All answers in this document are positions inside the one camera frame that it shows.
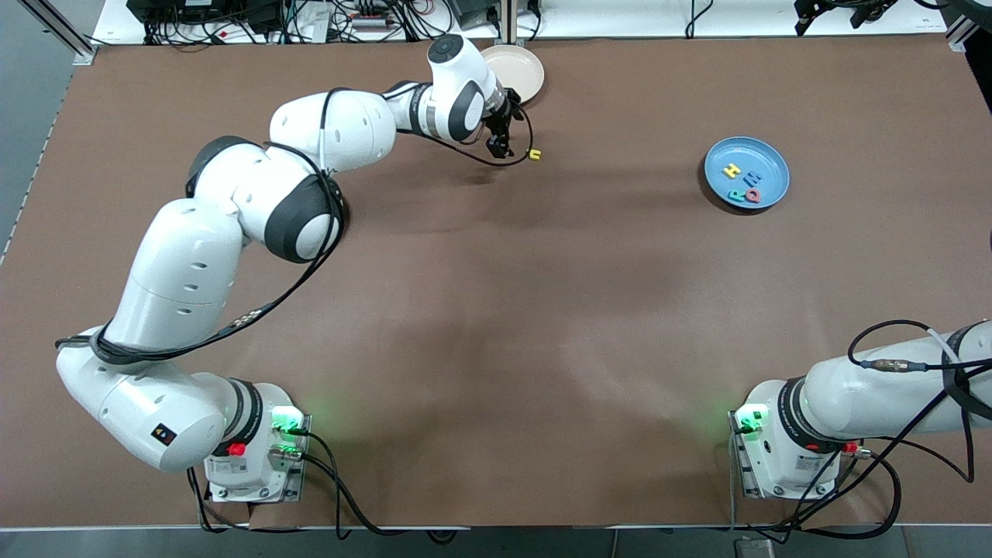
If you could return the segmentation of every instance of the white robotic arm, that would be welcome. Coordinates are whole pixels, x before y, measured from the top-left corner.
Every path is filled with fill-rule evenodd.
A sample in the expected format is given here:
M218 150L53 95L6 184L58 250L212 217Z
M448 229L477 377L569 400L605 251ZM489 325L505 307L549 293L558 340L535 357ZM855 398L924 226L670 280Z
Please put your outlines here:
M519 97L475 47L444 36L428 58L434 83L403 82L384 94L335 89L281 106L268 149L233 136L205 146L186 199L166 204L149 226L113 319L60 340L57 367L69 393L137 458L168 472L206 460L215 495L281 499L297 457L287 430L303 420L289 395L271 384L186 375L169 360L216 337L251 241L315 269L347 220L330 176L382 159L398 131L464 140L485 122L506 141Z
M981 322L949 336L865 350L854 355L860 365L841 356L816 364L805 376L758 384L733 414L743 448L745 494L816 498L829 493L839 472L831 455L857 447L857 440L898 436L945 390L948 396L913 433L960 430L962 408L972 427L992 425L992 409L984 403L992 401L992 374L976 375L962 389L953 370L920 369L922 363L950 365L990 356L992 322Z

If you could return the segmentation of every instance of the brown table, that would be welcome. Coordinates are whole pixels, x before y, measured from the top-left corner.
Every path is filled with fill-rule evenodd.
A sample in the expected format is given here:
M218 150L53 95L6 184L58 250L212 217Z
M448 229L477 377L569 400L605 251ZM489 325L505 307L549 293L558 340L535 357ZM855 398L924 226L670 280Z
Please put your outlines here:
M113 315L200 146L266 139L301 95L429 79L426 48L109 48L77 70L0 269L0 524L194 522L182 475L130 457L71 400L53 340ZM374 521L725 524L726 412L753 385L883 319L986 316L992 126L940 37L533 49L540 163L492 170L402 137L337 177L354 221L324 269L181 362L285 387ZM736 134L792 171L760 215L703 194L703 155ZM249 248L231 316L300 272ZM958 434L926 440L961 459ZM974 486L897 451L900 519L992 521L992 439L977 445ZM878 519L881 477L822 522ZM326 494L321 480L253 523L328 524ZM747 502L741 519L784 509Z

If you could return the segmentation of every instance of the beige round plate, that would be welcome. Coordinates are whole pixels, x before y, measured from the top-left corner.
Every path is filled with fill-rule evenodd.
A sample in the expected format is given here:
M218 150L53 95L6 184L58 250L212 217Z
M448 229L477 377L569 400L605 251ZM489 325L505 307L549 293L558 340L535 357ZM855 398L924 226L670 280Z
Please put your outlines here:
M482 59L504 87L513 87L520 94L522 102L534 98L545 82L545 67L534 53L523 47L490 47L482 51Z

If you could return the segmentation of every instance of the blue plate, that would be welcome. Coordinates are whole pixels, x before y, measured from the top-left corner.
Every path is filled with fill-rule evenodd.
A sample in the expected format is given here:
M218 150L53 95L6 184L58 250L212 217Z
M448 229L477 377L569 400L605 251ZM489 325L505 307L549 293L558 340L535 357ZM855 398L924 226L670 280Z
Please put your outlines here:
M789 190L786 160L759 139L721 140L706 154L703 168L713 192L736 208L769 208Z

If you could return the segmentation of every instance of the black square sticker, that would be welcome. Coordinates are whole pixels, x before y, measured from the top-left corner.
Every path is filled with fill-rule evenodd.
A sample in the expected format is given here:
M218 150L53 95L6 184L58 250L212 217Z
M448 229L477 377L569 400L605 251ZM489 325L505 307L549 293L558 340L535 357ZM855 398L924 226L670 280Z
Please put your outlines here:
M169 430L166 425L160 422L159 426L156 426L155 430L152 431L152 438L155 438L159 442L162 442L163 445L168 446L173 443L173 440L175 440L176 433Z

